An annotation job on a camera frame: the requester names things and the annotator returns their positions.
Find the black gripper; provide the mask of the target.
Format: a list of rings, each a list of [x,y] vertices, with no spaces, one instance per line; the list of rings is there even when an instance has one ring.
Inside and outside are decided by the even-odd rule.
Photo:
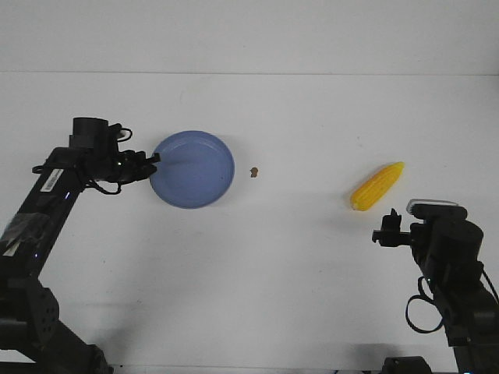
[[[114,161],[112,181],[129,184],[148,179],[157,170],[155,164],[160,161],[159,153],[148,157],[144,151],[120,152]]]
[[[409,246],[415,248],[421,244],[425,231],[423,224],[412,224],[410,230],[400,231],[402,216],[395,209],[385,215],[379,230],[374,230],[372,241],[382,247],[394,248],[399,246]]]

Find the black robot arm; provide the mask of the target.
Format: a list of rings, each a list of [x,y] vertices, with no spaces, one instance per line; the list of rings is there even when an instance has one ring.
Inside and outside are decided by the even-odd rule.
[[[420,289],[415,296],[437,308],[448,346],[453,349],[458,372],[498,371],[498,295],[484,283],[478,254],[482,229],[467,219],[462,206],[417,203],[409,210],[417,218],[408,232],[400,228],[395,210],[384,216],[372,239],[384,247],[407,245],[420,268]]]
[[[68,146],[56,147],[32,169],[39,176],[1,236],[1,348],[31,359],[23,373],[112,373],[104,352],[59,317],[59,304],[40,273],[79,195],[100,182],[121,187],[149,178],[161,157],[120,150],[133,135],[102,118],[77,117]]]

